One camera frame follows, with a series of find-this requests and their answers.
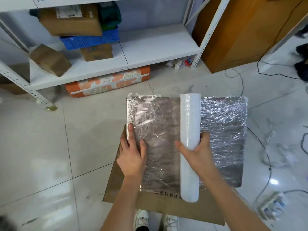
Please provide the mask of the person's right hand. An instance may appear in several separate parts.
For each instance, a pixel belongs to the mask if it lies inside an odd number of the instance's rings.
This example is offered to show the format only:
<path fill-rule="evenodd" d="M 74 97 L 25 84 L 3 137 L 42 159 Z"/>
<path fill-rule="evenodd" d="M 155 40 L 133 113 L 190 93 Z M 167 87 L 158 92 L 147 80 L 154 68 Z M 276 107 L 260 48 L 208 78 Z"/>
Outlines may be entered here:
<path fill-rule="evenodd" d="M 210 179 L 218 178 L 220 174 L 213 160 L 209 132 L 201 133 L 200 143 L 192 151 L 191 157 L 185 159 L 202 182 L 206 184 Z"/>

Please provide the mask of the person's left hand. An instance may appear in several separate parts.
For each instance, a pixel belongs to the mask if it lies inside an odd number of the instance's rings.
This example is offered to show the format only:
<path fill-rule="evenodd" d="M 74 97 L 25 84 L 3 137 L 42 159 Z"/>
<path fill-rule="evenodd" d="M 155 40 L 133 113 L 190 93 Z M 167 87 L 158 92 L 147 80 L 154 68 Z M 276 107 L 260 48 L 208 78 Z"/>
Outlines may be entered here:
<path fill-rule="evenodd" d="M 146 162 L 143 162 L 141 159 L 140 148 L 136 144 L 133 124 L 128 125 L 128 140 L 125 134 L 121 135 L 119 150 L 117 163 L 124 176 L 142 180 Z"/>

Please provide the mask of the silver foil board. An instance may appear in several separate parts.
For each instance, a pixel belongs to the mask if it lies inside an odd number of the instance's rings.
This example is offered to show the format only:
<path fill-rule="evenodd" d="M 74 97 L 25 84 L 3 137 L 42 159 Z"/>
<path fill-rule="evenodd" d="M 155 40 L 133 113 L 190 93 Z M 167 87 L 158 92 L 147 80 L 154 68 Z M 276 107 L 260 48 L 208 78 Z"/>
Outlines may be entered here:
<path fill-rule="evenodd" d="M 201 132 L 210 133 L 213 159 L 225 181 L 241 187 L 248 99 L 201 98 Z M 147 145 L 147 164 L 141 190 L 180 192 L 180 98 L 127 96 L 127 125 L 133 124 L 137 147 Z"/>

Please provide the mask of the white plastic wrap roll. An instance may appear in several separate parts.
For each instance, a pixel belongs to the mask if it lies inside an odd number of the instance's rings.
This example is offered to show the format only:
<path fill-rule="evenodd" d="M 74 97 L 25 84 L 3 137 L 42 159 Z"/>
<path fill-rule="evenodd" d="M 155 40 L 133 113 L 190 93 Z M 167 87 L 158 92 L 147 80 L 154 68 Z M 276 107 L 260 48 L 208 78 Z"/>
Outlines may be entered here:
<path fill-rule="evenodd" d="M 200 143 L 201 95 L 180 95 L 180 141 L 188 150 L 195 150 Z M 180 195 L 186 202 L 199 198 L 199 177 L 186 158 L 180 155 Z"/>

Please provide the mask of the person's right forearm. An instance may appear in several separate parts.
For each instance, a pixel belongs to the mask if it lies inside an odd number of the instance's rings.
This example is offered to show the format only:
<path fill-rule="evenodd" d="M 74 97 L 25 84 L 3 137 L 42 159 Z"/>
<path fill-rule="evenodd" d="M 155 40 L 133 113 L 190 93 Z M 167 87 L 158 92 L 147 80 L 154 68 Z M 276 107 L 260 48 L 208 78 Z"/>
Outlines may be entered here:
<path fill-rule="evenodd" d="M 214 197 L 230 231 L 271 231 L 220 175 L 201 176 L 201 179 Z"/>

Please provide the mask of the flat brown cardboard sheet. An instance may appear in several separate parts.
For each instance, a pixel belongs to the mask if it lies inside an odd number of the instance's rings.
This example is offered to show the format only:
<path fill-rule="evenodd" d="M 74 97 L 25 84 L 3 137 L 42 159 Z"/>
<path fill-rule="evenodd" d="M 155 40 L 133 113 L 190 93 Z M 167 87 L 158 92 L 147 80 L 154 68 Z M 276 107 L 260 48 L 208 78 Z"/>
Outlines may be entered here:
<path fill-rule="evenodd" d="M 119 153 L 120 150 L 118 148 L 102 200 L 106 203 L 113 204 L 115 202 L 124 179 L 124 175 L 116 161 Z M 195 203 L 184 201 L 180 197 L 180 194 L 176 193 L 165 191 L 154 193 L 139 191 L 136 208 L 196 221 L 225 225 L 225 219 L 218 208 L 217 203 L 210 192 L 206 189 L 199 190 L 199 199 Z"/>

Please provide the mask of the person's white shoe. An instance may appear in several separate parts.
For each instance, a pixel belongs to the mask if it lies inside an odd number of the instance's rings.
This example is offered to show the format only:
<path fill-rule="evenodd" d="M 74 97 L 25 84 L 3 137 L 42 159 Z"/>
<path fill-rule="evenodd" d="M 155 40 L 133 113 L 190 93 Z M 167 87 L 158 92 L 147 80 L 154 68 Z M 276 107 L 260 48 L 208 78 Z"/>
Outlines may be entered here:
<path fill-rule="evenodd" d="M 134 217 L 134 229 L 135 231 L 149 231 L 149 214 L 147 210 L 139 209 L 136 211 Z"/>
<path fill-rule="evenodd" d="M 179 220 L 174 215 L 164 215 L 163 218 L 163 231 L 178 231 Z"/>

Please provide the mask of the person's white right shoe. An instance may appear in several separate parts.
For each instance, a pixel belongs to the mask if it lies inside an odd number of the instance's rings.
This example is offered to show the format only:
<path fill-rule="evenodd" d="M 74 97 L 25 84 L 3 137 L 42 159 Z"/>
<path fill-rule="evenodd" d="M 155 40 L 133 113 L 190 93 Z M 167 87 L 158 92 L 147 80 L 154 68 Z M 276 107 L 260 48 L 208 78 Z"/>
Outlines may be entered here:
<path fill-rule="evenodd" d="M 174 215 L 164 215 L 163 218 L 163 231 L 178 231 L 179 220 Z"/>

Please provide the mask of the orange floral zipper bag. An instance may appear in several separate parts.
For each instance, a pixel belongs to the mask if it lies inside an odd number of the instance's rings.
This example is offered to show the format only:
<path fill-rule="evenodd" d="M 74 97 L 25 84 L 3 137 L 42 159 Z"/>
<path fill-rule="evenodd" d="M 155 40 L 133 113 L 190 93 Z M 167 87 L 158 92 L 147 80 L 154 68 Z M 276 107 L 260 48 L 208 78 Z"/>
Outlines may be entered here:
<path fill-rule="evenodd" d="M 86 97 L 147 81 L 150 78 L 150 72 L 150 67 L 144 66 L 94 77 L 91 79 L 67 83 L 65 84 L 65 88 L 71 97 Z"/>

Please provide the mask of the crumpled clear plastic film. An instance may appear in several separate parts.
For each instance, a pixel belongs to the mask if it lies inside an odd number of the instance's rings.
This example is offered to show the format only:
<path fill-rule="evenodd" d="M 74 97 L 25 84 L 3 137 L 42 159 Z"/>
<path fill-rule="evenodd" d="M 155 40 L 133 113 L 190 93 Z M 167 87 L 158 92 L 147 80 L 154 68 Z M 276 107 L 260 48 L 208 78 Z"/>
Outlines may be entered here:
<path fill-rule="evenodd" d="M 260 152 L 261 162 L 273 168 L 291 168 L 299 163 L 294 145 L 285 145 L 274 141 L 276 131 L 270 128 L 264 136 L 263 150 Z"/>

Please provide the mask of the small printed cardboard box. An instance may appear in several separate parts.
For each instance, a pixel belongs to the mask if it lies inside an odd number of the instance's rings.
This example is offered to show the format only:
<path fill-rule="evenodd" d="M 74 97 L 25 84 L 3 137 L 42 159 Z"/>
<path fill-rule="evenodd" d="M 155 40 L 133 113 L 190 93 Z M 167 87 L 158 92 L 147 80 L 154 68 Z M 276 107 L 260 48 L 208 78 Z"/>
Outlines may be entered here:
<path fill-rule="evenodd" d="M 112 46 L 110 43 L 81 48 L 80 51 L 86 62 L 113 58 Z"/>

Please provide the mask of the blue plastic crate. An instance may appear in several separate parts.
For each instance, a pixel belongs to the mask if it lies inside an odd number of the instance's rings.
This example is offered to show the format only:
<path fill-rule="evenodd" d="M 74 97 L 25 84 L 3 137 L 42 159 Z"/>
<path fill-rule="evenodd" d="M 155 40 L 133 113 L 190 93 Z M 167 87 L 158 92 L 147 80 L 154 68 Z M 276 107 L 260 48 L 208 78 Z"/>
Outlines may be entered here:
<path fill-rule="evenodd" d="M 59 37 L 67 50 L 77 50 L 96 45 L 113 43 L 120 40 L 118 27 L 103 31 L 102 36 L 69 36 Z"/>

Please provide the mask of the tilted plain cardboard box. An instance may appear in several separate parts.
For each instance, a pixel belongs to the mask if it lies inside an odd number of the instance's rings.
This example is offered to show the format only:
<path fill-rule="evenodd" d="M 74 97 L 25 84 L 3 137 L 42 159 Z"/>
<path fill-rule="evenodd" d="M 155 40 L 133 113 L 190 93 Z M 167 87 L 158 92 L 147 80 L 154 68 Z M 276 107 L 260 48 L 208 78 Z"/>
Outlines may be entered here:
<path fill-rule="evenodd" d="M 41 69 L 57 77 L 63 76 L 72 66 L 62 52 L 40 44 L 29 54 L 29 58 Z"/>

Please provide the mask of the dark green bag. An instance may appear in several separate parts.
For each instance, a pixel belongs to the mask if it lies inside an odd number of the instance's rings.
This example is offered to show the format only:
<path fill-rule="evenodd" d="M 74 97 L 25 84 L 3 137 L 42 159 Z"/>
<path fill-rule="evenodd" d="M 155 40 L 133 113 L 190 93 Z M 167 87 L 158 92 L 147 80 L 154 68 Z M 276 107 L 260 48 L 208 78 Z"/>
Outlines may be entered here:
<path fill-rule="evenodd" d="M 115 1 L 97 4 L 102 31 L 113 30 L 122 22 L 120 9 Z"/>

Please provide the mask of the large brown cardboard box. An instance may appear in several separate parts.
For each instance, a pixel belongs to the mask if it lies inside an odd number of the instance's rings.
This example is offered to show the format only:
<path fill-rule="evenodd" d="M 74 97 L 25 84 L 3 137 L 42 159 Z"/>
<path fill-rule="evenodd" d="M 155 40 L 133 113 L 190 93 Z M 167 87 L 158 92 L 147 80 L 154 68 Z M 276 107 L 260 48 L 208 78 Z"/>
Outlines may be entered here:
<path fill-rule="evenodd" d="M 40 9 L 39 22 L 54 37 L 102 36 L 97 4 Z"/>

